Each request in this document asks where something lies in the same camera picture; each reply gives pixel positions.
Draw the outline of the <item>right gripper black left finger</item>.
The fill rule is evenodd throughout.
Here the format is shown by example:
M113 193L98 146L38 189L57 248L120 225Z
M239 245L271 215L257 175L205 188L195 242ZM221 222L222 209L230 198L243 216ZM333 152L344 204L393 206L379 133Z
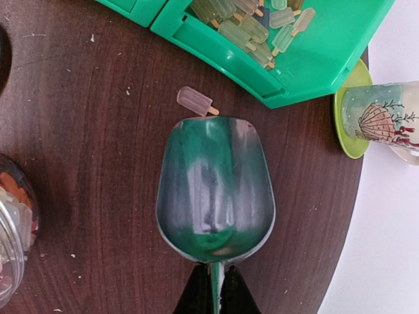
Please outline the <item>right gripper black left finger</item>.
M191 272L173 314L205 314L210 312L210 279L207 266L198 264Z

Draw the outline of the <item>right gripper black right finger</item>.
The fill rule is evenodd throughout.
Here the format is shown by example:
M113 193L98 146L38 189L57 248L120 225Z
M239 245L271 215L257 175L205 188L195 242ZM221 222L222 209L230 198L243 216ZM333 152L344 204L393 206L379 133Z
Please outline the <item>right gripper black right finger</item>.
M259 314L251 292L236 266L225 272L221 289L221 313L225 314Z

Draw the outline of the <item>silver metal scoop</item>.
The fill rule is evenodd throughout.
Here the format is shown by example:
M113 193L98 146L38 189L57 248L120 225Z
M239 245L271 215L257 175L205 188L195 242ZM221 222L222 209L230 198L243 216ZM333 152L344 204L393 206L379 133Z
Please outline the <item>silver metal scoop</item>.
M174 250L208 266L213 310L220 313L225 268L256 253L276 219L256 128L229 116L179 121L164 151L156 219Z

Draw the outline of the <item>clear plastic round container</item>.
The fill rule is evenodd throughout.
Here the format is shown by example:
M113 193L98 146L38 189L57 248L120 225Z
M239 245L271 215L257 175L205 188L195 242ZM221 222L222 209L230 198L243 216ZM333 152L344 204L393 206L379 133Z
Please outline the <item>clear plastic round container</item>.
M20 286L39 233L39 204L23 170L1 155L1 307Z

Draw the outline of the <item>green candy bin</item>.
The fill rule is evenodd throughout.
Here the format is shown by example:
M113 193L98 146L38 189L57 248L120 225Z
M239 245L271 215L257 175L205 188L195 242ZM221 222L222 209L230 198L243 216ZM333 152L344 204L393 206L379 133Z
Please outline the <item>green candy bin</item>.
M271 109L334 94L348 78L393 1L305 1L316 15L267 71L197 19L189 1L168 1L151 31L222 72Z
M97 0L142 27L149 27L166 0Z

